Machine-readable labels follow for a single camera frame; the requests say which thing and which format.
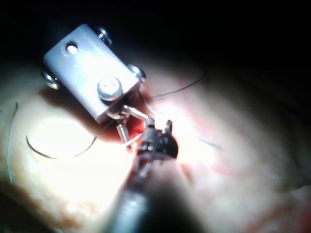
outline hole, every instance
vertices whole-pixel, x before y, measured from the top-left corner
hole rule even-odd
[[[68,42],[66,44],[66,51],[73,54],[73,55],[77,54],[77,52],[78,52],[77,44],[74,42]]]

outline metal shaft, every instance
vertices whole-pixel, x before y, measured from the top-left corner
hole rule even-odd
[[[126,143],[130,140],[130,136],[128,133],[128,129],[126,127],[126,121],[125,120],[119,120],[117,125],[118,133],[121,137],[122,143]]]

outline metal prong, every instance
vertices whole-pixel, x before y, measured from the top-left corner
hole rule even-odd
[[[138,135],[136,135],[135,137],[133,137],[131,140],[129,140],[128,142],[124,143],[123,145],[125,147],[130,146],[132,143],[134,143],[135,141],[137,141],[140,137],[142,137],[143,133],[140,133]]]
[[[140,120],[143,120],[143,121],[145,121],[146,119],[149,118],[146,114],[138,111],[136,108],[133,108],[133,107],[130,107],[130,106],[127,106],[127,105],[123,106],[123,110],[125,112],[127,112],[128,114],[130,114],[130,115],[132,115],[132,116],[134,116],[134,117],[136,117],[136,118],[138,118]]]
[[[123,120],[118,122],[117,130],[121,137],[122,143],[124,144],[127,143],[130,140],[130,136],[128,134],[128,129],[126,127],[126,124]]]

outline stainless steel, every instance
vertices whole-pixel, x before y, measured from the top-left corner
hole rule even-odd
[[[105,28],[103,27],[98,27],[98,37],[108,46],[112,45],[112,40],[108,34],[108,32],[106,31]]]
[[[149,118],[146,114],[138,111],[136,108],[133,108],[133,107],[130,107],[127,105],[123,106],[123,111],[125,111],[125,112],[129,113],[130,115],[132,115],[132,116],[134,116],[140,120],[143,120],[143,121],[145,121]]]
[[[118,133],[121,137],[122,143],[125,144],[130,140],[130,136],[128,134],[128,129],[126,127],[126,119],[119,120],[117,125]]]
[[[139,78],[139,80],[140,80],[141,83],[146,82],[146,74],[145,74],[145,72],[144,72],[141,68],[139,68],[139,67],[137,67],[137,66],[135,66],[135,65],[133,65],[133,64],[129,64],[129,65],[127,66],[127,68],[128,68],[131,72],[133,72],[133,74],[134,74],[136,77]]]
[[[122,84],[116,77],[104,77],[97,84],[99,97],[105,101],[114,101],[123,94]]]
[[[45,80],[47,81],[47,85],[50,88],[53,88],[55,90],[58,90],[60,88],[60,84],[57,83],[57,78],[53,78],[51,75],[49,75],[47,72],[42,71],[41,75],[43,76],[43,78],[45,78]]]
[[[135,137],[133,137],[131,140],[127,141],[126,143],[124,143],[123,145],[125,147],[128,147],[129,145],[131,145],[132,143],[136,142],[139,138],[141,138],[141,136],[143,135],[143,133],[140,133],[138,135],[136,135]]]
[[[76,46],[72,54],[68,46]],[[109,119],[110,111],[124,95],[138,91],[140,79],[102,42],[86,24],[79,26],[44,56],[48,69],[85,107],[98,123]],[[123,94],[116,101],[105,103],[97,92],[98,82],[105,78],[119,79]]]

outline metal clamp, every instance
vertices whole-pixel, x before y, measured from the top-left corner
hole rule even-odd
[[[49,72],[43,71],[42,76],[49,87],[68,89],[99,124],[110,118],[117,120],[117,130],[126,143],[129,116],[148,118],[124,105],[131,103],[146,75],[139,67],[122,63],[108,47],[111,44],[104,28],[93,31],[83,24],[45,54],[43,61]]]

